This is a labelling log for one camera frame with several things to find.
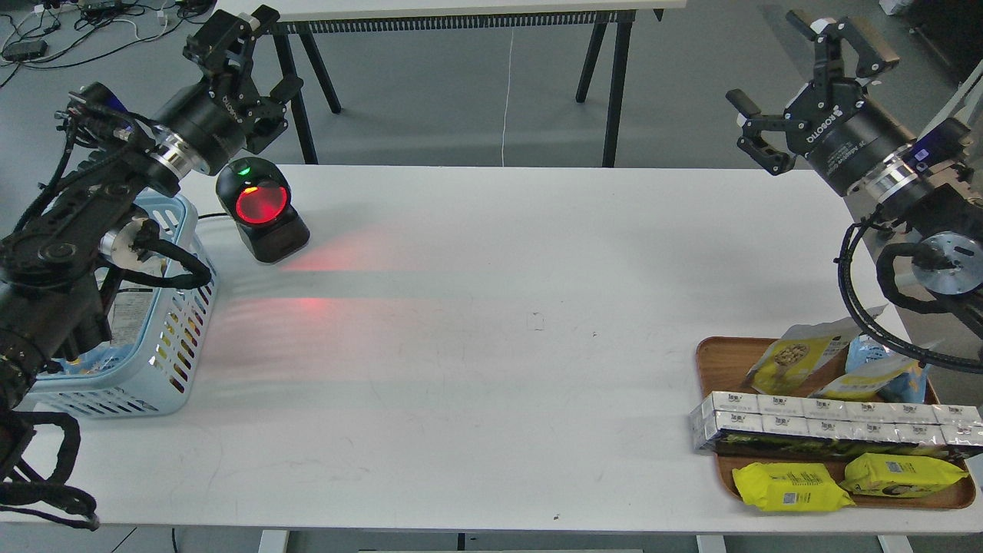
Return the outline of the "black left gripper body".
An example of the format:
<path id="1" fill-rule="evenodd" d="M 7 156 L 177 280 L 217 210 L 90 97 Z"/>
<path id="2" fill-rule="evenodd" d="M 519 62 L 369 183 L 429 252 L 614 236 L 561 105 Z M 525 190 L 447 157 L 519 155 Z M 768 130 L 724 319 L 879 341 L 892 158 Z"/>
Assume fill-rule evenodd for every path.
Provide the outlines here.
<path id="1" fill-rule="evenodd" d="M 287 128 L 282 116 L 257 115 L 257 101 L 217 97 L 200 83 L 183 88 L 155 116 L 150 159 L 175 176 L 217 175 L 240 151 L 259 154 Z"/>

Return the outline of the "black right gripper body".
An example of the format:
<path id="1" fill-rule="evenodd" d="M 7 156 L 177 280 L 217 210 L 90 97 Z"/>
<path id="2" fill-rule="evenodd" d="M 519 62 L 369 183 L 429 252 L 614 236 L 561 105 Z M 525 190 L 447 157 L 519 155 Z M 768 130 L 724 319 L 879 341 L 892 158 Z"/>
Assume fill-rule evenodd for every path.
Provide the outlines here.
<path id="1" fill-rule="evenodd" d="M 865 94 L 853 78 L 836 78 L 832 97 L 822 98 L 807 83 L 784 112 L 803 121 L 804 128 L 786 134 L 791 153 L 802 155 L 810 167 L 840 197 L 874 166 L 909 146 L 914 135 L 877 101 Z"/>

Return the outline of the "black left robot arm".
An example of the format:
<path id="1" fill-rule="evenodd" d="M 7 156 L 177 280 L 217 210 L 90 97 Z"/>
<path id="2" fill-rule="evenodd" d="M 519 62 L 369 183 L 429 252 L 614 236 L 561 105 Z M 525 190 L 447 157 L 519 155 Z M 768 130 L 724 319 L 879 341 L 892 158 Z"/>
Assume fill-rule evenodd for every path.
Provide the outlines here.
<path id="1" fill-rule="evenodd" d="M 71 94 L 59 165 L 2 239 L 3 511 L 88 531 L 101 525 L 94 497 L 68 483 L 78 421 L 18 406 L 39 374 L 110 339 L 108 309 L 123 281 L 177 290 L 210 282 L 206 265 L 161 238 L 136 199 L 147 188 L 172 198 L 190 172 L 218 175 L 286 130 L 286 104 L 303 81 L 286 76 L 264 97 L 250 74 L 257 39 L 278 20 L 267 5 L 214 11 L 183 50 L 201 79 L 151 118 L 99 83 Z"/>

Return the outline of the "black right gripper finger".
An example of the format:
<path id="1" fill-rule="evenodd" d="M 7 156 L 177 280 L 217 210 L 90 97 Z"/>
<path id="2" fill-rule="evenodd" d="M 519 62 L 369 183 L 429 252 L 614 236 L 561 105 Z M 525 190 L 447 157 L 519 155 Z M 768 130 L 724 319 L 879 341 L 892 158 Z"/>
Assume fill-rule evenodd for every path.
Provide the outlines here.
<path id="1" fill-rule="evenodd" d="M 801 92 L 814 97 L 863 97 L 871 80 L 899 65 L 899 54 L 866 18 L 814 18 L 793 9 L 786 13 L 786 20 L 814 44 L 813 74 Z M 845 43 L 858 56 L 853 78 L 845 74 Z"/>
<path id="2" fill-rule="evenodd" d="M 741 90 L 729 90 L 726 93 L 726 100 L 737 109 L 742 118 L 740 124 L 742 135 L 737 140 L 737 146 L 740 150 L 748 154 L 762 169 L 773 176 L 791 171 L 796 164 L 793 156 L 773 147 L 764 139 L 762 133 L 766 131 L 786 133 L 801 131 L 803 120 L 793 119 L 790 114 L 762 114 L 758 105 Z"/>

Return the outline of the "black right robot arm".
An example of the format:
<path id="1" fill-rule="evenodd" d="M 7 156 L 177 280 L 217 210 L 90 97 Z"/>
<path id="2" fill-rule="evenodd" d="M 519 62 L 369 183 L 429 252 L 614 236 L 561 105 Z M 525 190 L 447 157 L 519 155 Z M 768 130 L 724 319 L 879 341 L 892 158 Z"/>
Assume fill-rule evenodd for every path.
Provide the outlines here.
<path id="1" fill-rule="evenodd" d="M 875 228 L 885 234 L 875 257 L 882 295 L 902 310 L 953 315 L 980 335 L 981 199 L 968 191 L 970 129 L 948 117 L 917 137 L 869 97 L 874 78 L 894 69 L 899 56 L 863 18 L 791 10 L 786 20 L 813 45 L 812 77 L 779 114 L 764 114 L 744 91 L 728 91 L 740 113 L 737 146 L 772 175 L 791 171 L 801 157 L 840 197 L 869 194 L 874 210 L 846 231 L 836 258 L 850 317 L 895 353 L 980 374 L 980 359 L 937 353 L 882 328 L 858 299 L 851 274 L 861 239 Z"/>

